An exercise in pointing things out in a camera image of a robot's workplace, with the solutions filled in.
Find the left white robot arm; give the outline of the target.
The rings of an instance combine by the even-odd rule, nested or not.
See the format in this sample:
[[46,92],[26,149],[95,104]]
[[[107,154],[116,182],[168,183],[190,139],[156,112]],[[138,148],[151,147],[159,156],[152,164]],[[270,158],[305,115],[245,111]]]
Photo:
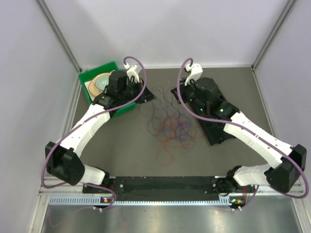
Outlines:
[[112,117],[131,104],[151,101],[154,95],[146,87],[146,79],[139,78],[133,69],[100,74],[94,81],[100,83],[98,94],[85,115],[65,136],[46,145],[42,172],[70,185],[91,183],[103,193],[110,188],[109,174],[82,163],[80,156],[84,148]]

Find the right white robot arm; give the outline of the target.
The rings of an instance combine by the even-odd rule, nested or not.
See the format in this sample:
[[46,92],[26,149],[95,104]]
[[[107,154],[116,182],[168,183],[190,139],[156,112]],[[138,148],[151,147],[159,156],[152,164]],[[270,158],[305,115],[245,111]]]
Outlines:
[[263,185],[288,195],[303,175],[306,148],[284,143],[257,126],[224,97],[212,78],[179,79],[171,93],[197,118],[210,145],[236,138],[266,161],[263,165],[233,167],[216,184],[221,190],[238,192],[245,186]]

